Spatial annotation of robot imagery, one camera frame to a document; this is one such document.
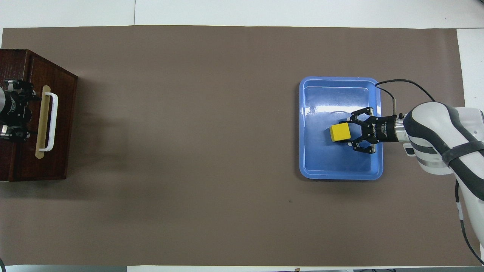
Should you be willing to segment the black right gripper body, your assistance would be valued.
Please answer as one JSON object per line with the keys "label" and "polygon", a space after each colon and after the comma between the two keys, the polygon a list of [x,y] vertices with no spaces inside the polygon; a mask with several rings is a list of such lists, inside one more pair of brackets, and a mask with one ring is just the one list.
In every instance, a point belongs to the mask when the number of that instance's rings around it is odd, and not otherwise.
{"label": "black right gripper body", "polygon": [[362,124],[362,136],[370,144],[397,142],[396,116],[370,116]]}

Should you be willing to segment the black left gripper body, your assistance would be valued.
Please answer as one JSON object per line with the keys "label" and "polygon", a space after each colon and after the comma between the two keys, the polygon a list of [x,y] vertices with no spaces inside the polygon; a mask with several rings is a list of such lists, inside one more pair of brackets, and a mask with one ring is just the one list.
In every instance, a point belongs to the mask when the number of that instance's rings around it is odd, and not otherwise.
{"label": "black left gripper body", "polygon": [[28,107],[32,97],[32,91],[1,91],[0,124],[27,128],[32,119],[32,113]]}

